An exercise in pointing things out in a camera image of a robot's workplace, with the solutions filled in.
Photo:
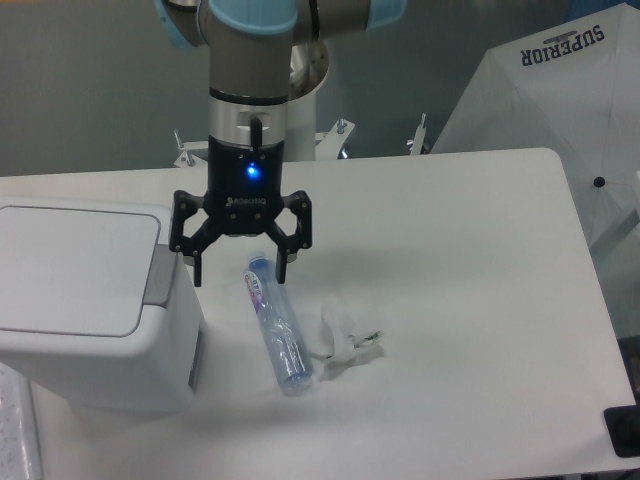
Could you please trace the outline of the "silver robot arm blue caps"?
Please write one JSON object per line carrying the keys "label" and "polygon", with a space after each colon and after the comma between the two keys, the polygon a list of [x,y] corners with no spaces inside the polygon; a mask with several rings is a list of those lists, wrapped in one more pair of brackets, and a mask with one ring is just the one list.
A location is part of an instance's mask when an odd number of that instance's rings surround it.
{"label": "silver robot arm blue caps", "polygon": [[290,57],[294,47],[399,20],[404,1],[157,1],[172,44],[209,49],[207,190],[173,196],[169,248],[191,259],[221,236],[267,235],[284,283],[297,252],[312,245],[312,202],[281,193]]}

